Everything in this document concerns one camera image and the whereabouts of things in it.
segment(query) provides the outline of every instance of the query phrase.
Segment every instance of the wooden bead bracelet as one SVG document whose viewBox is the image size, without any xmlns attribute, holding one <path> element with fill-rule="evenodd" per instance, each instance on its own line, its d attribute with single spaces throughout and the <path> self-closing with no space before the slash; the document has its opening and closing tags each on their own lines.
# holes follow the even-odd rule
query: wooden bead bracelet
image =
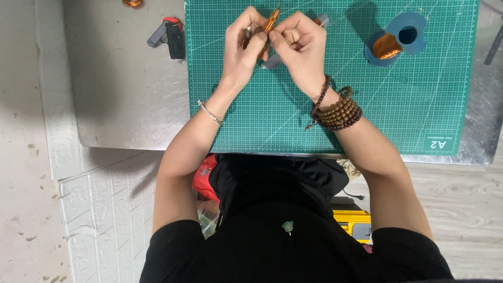
<svg viewBox="0 0 503 283">
<path fill-rule="evenodd" d="M 312 110 L 309 115 L 313 119 L 312 125 L 308 125 L 304 130 L 309 130 L 313 125 L 319 124 L 324 128 L 339 131 L 354 125 L 362 117 L 362 109 L 351 99 L 353 88 L 350 86 L 343 87 L 337 92 L 342 97 L 341 101 L 333 104 L 331 108 L 326 111 L 319 110 L 319 106 L 330 87 L 331 79 L 330 76 L 325 75 L 323 91 L 318 101 L 312 104 Z"/>
</svg>

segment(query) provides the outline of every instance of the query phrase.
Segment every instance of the yellow toolbox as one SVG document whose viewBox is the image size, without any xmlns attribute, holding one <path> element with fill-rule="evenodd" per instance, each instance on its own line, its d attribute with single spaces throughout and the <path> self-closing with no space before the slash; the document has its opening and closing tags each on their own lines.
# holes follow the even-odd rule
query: yellow toolbox
<svg viewBox="0 0 503 283">
<path fill-rule="evenodd" d="M 353 238 L 360 243 L 370 241 L 372 226 L 370 213 L 356 204 L 332 204 L 333 218 Z"/>
</svg>

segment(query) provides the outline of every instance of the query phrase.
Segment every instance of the stainless steel table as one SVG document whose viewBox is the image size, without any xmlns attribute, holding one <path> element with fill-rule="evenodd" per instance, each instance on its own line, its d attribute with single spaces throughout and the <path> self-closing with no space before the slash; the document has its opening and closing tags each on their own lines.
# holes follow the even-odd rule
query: stainless steel table
<svg viewBox="0 0 503 283">
<path fill-rule="evenodd" d="M 182 0 L 64 1 L 80 142 L 87 147 L 165 150 L 189 119 L 186 62 L 147 46 L 163 17 L 184 21 Z M 458 155 L 402 155 L 406 162 L 489 165 L 503 120 L 503 51 L 484 61 L 502 26 L 503 3 L 482 0 Z M 338 158 L 340 155 L 319 155 Z"/>
</svg>

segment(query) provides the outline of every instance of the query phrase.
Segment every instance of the cutting mat grid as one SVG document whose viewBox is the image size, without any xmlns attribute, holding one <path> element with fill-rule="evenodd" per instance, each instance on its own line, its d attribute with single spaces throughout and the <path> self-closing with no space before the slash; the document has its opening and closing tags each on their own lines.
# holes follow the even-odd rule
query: cutting mat grid
<svg viewBox="0 0 503 283">
<path fill-rule="evenodd" d="M 225 29 L 248 6 L 267 17 L 277 1 L 187 0 L 187 51 L 191 115 L 197 101 L 217 86 Z M 351 85 L 353 98 L 402 154 L 455 155 L 462 133 L 471 77 L 477 0 L 281 0 L 283 20 L 295 11 L 327 13 L 325 72 L 337 88 Z M 403 54 L 387 68 L 370 66 L 363 42 L 396 15 L 418 12 L 428 19 L 428 45 L 417 56 Z M 309 131 L 311 101 L 287 68 L 256 66 L 249 84 L 231 105 L 213 152 L 342 153 L 336 136 L 318 126 Z M 452 137 L 440 151 L 424 146 L 427 136 Z"/>
</svg>

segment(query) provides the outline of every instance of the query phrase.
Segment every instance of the fingernail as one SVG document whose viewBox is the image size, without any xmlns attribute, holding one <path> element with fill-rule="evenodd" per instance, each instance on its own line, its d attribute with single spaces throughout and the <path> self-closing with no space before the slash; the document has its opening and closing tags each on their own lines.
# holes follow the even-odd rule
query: fingernail
<svg viewBox="0 0 503 283">
<path fill-rule="evenodd" d="M 278 35 L 276 34 L 275 31 L 271 31 L 269 33 L 269 38 L 272 40 L 272 41 L 275 41 L 276 40 L 276 37 L 278 37 Z"/>
<path fill-rule="evenodd" d="M 266 40 L 267 40 L 267 34 L 266 34 L 265 32 L 261 31 L 261 32 L 259 33 L 259 36 L 260 36 L 260 38 L 262 38 L 262 40 L 263 40 L 263 41 L 266 41 Z"/>
</svg>

